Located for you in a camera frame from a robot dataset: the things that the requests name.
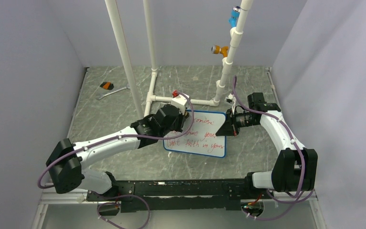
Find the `blue framed whiteboard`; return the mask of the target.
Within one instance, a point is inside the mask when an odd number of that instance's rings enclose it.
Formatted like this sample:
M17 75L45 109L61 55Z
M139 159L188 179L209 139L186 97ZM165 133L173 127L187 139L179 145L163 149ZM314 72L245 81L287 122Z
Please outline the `blue framed whiteboard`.
M163 141L167 151L223 158L226 155L226 137L216 132L225 122L223 112L194 111L194 123L190 130L179 138Z

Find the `yellow black eraser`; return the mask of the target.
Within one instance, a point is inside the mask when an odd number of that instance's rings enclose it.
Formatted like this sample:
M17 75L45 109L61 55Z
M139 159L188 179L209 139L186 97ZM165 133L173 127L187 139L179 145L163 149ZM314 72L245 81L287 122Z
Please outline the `yellow black eraser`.
M185 118L186 120L188 120L188 119L190 118L190 114L189 114L188 112L185 112L185 113L184 113L184 118Z

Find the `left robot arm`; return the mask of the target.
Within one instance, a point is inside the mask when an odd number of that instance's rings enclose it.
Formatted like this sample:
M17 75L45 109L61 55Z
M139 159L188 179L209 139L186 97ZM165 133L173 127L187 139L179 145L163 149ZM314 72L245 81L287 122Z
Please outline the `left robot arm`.
M58 194L81 188L94 191L105 200L114 199L118 194L114 176L89 167L115 154L155 144L172 131L182 132L188 118L185 105L166 104L155 114L113 134L85 142L73 143L68 138L59 141L46 161L52 187Z

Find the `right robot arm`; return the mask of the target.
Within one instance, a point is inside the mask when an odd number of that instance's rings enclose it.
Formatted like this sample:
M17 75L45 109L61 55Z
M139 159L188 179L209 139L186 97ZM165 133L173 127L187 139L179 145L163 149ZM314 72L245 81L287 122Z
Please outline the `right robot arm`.
M278 153L271 171L250 172L246 175L244 193L257 197L262 189L276 192L312 191L315 186L318 155L306 148L286 124L280 107L268 103L263 93L248 95L248 106L237 102L234 94L226 97L232 105L226 111L226 119L217 136L237 136L244 127L260 125L269 134Z

